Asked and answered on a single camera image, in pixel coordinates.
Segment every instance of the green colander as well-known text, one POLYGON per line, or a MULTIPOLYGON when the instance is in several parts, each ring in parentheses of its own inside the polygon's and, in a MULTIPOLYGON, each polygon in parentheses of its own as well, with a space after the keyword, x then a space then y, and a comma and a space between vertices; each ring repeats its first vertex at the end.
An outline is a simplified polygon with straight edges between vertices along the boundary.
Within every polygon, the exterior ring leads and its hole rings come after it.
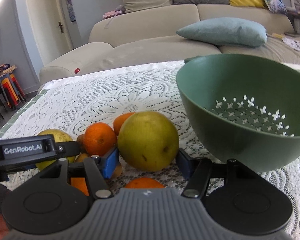
POLYGON ((189 121, 222 162, 235 158, 257 172, 300 156, 300 73, 261 57, 195 58, 177 74, 189 121))

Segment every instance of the light blue pillow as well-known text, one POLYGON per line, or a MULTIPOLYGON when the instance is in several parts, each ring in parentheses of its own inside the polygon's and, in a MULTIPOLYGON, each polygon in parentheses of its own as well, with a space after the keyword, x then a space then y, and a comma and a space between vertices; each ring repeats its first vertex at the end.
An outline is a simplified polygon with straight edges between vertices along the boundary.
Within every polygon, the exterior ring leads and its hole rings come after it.
POLYGON ((259 47, 267 42, 266 29, 260 23, 231 17, 196 22, 176 33, 184 38, 219 46, 259 47))

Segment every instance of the floor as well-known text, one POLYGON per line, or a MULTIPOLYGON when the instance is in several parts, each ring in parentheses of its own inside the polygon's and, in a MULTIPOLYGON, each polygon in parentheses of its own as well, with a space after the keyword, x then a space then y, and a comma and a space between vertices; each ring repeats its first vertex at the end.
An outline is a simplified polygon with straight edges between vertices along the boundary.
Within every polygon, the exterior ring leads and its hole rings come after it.
MULTIPOLYGON (((28 102, 29 100, 31 100, 32 98, 33 98, 33 95, 31 95, 31 96, 29 96, 29 97, 27 97, 27 95, 26 95, 27 102, 28 102)), ((7 111, 5 111, 4 108, 3 108, 2 106, 0 106, 0 113, 2 114, 2 116, 3 116, 3 118, 4 118, 4 120, 0 121, 0 129, 1 129, 1 128, 6 124, 6 122, 9 121, 9 119, 10 119, 10 118, 18 111, 18 109, 12 111, 12 110, 10 110, 10 108, 7 107, 7 106, 6 106, 6 109, 7 109, 7 111)))

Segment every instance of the white lace tablecloth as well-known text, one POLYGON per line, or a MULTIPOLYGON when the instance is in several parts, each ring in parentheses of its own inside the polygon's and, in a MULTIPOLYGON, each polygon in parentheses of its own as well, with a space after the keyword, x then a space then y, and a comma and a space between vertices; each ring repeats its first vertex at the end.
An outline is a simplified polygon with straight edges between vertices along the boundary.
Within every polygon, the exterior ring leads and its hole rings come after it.
MULTIPOLYGON (((165 114, 178 128, 180 147, 192 156, 216 160, 202 146, 193 132, 176 85, 176 74, 183 61, 153 63, 113 69, 85 76, 51 82, 49 91, 29 107, 2 138, 33 136, 50 128, 63 130, 73 139, 94 122, 112 126, 122 113, 155 110, 165 114)), ((154 178, 179 191, 186 185, 175 164, 159 172, 140 172, 121 159, 123 174, 111 182, 114 191, 138 176, 154 178)), ((32 177, 37 170, 10 176, 7 187, 14 189, 32 177)), ((300 157, 276 171, 262 174, 287 194, 293 204, 293 215, 286 232, 300 240, 300 157)), ((214 180, 212 188, 221 185, 214 180)))

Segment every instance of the beige sofa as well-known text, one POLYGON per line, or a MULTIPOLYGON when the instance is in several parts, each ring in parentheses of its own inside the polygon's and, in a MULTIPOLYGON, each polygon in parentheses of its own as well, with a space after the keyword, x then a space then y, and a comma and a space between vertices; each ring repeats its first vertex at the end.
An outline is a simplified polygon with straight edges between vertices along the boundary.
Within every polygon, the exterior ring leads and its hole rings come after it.
POLYGON ((87 73, 154 62, 183 60, 197 55, 242 53, 300 64, 300 52, 281 40, 268 38, 259 48, 214 46, 176 35, 184 26, 216 17, 238 17, 262 24, 269 34, 293 32, 284 15, 265 9, 219 4, 171 5, 132 12, 95 24, 89 43, 47 64, 40 71, 40 82, 87 73))

